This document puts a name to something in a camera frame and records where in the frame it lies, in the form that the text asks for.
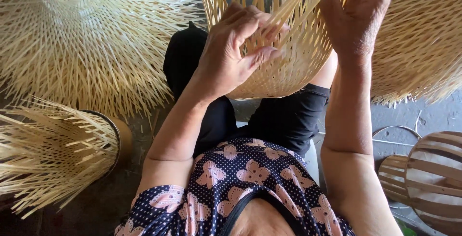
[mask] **black pants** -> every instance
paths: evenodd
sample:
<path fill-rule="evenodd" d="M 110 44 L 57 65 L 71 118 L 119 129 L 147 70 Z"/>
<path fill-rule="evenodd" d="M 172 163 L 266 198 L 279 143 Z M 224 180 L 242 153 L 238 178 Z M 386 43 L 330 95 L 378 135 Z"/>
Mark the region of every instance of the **black pants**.
<path fill-rule="evenodd" d="M 164 72 L 178 100 L 188 84 L 205 46 L 207 33 L 192 22 L 175 33 L 165 53 Z M 297 152 L 309 150 L 309 140 L 318 132 L 317 120 L 329 96 L 329 89 L 308 84 L 283 98 L 262 99 L 249 124 L 237 128 L 234 109 L 225 96 L 210 104 L 200 126 L 194 157 L 218 143 L 237 137 L 261 139 Z"/>

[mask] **woven bamboo basket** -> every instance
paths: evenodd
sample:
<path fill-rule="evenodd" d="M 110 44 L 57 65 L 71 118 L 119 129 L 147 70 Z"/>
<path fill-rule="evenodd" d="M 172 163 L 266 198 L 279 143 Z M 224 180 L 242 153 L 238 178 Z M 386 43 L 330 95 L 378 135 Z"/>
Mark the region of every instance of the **woven bamboo basket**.
<path fill-rule="evenodd" d="M 434 102 L 462 85 L 462 0 L 393 0 L 377 36 L 371 96 Z"/>
<path fill-rule="evenodd" d="M 462 133 L 431 133 L 409 153 L 406 189 L 411 206 L 428 226 L 462 235 Z"/>
<path fill-rule="evenodd" d="M 50 203 L 63 208 L 132 149 L 123 121 L 35 99 L 0 115 L 0 195 L 14 193 L 11 209 L 26 211 L 23 219 Z"/>
<path fill-rule="evenodd" d="M 246 0 L 232 0 L 246 6 Z M 241 47 L 242 55 L 265 45 L 285 51 L 282 58 L 261 65 L 246 82 L 227 96 L 232 99 L 250 99 L 288 96 L 300 89 L 318 73 L 331 52 L 324 22 L 315 6 L 320 0 L 253 0 L 251 4 L 272 15 L 267 26 L 287 23 L 291 30 L 274 42 L 261 38 L 257 32 Z M 202 0 L 210 29 L 227 8 L 226 0 Z"/>
<path fill-rule="evenodd" d="M 384 159 L 378 169 L 378 179 L 385 195 L 393 201 L 409 205 L 409 197 L 404 183 L 407 156 L 392 155 Z"/>
<path fill-rule="evenodd" d="M 1 0 L 0 86 L 124 117 L 162 105 L 170 37 L 200 23 L 197 0 Z"/>

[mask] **woman's right hand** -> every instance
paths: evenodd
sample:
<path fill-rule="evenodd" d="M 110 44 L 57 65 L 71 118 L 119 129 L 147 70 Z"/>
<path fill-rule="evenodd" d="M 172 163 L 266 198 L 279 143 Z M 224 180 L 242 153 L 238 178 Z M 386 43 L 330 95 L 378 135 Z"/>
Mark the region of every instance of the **woman's right hand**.
<path fill-rule="evenodd" d="M 327 35 L 342 61 L 370 64 L 375 39 L 391 0 L 322 0 L 321 14 Z"/>

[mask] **neckline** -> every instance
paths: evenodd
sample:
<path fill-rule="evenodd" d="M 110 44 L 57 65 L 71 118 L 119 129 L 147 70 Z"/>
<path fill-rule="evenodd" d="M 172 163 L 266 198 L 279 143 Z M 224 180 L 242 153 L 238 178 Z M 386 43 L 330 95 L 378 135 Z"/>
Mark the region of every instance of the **neckline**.
<path fill-rule="evenodd" d="M 220 233 L 218 233 L 218 236 L 229 236 L 234 225 L 236 224 L 237 218 L 239 218 L 239 215 L 242 213 L 247 204 L 256 198 L 265 200 L 274 208 L 276 208 L 279 214 L 289 224 L 295 235 L 304 235 L 303 227 L 300 225 L 300 222 L 296 219 L 295 216 L 291 214 L 291 212 L 284 206 L 284 204 L 282 204 L 278 199 L 266 191 L 254 191 L 247 194 L 239 201 L 239 203 L 236 204 L 234 209 L 229 214 L 227 220 L 225 221 Z"/>

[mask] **floral blouse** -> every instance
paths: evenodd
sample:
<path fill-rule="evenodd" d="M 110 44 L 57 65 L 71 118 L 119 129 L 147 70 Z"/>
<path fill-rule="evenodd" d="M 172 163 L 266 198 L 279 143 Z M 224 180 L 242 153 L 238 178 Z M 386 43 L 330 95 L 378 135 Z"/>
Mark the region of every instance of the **floral blouse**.
<path fill-rule="evenodd" d="M 295 235 L 354 236 L 293 151 L 259 139 L 220 143 L 194 161 L 189 186 L 138 194 L 115 229 L 121 235 L 225 236 L 254 198 L 277 209 Z"/>

